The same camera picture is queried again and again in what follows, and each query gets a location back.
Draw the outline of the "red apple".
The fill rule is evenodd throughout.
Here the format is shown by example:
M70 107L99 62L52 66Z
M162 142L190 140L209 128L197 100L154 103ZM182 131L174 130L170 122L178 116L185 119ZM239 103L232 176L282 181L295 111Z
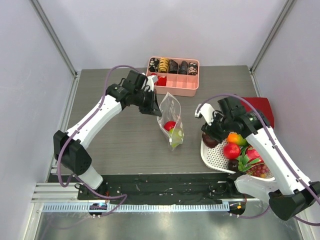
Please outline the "red apple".
M241 148L235 143L228 143L223 147L223 155L229 159L236 159L241 154Z

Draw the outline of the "clear polka dot zip bag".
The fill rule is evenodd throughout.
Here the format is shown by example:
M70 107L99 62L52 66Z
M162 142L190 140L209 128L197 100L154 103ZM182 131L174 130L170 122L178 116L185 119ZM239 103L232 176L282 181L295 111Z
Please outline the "clear polka dot zip bag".
M159 105L161 116L157 117L160 130L168 141L170 150L182 145L185 138L182 122L182 107L177 98L167 92Z

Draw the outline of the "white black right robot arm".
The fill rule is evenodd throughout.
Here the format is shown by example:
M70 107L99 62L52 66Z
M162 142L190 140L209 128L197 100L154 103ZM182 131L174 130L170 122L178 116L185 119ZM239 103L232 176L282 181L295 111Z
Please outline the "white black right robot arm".
M201 130L219 143L230 132L240 134L259 153L274 177L273 181L263 181L243 172L234 173L225 186L226 193L233 198L247 194L268 203L284 221L318 203L320 183L311 181L294 163L263 113L238 95L222 93L219 98L219 111L207 100L197 106L194 116L205 119Z

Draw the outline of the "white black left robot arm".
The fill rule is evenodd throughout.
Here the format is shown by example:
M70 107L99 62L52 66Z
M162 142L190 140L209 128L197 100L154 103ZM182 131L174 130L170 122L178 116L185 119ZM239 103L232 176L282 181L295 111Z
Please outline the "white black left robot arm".
M107 192L103 177L94 169L87 149L99 131L126 107L137 106L141 114L161 117L155 75L146 76L131 70L119 84L106 88L104 94L77 124L53 136L54 156L58 167L64 166L89 186L89 194L100 200Z

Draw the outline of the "dark purple plum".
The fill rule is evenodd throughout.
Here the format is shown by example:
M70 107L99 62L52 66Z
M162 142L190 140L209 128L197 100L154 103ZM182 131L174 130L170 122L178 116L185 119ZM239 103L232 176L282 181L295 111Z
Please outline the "dark purple plum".
M208 148L215 148L219 142L215 139L212 139L208 134L205 132L202 133L202 141Z

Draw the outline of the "green pear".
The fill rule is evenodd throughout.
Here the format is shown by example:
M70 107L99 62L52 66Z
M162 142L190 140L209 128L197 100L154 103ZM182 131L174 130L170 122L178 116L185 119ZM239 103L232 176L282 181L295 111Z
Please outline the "green pear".
M184 131L181 128L172 128L169 131L170 135L170 145L172 148L176 148L177 146L181 145L184 141Z

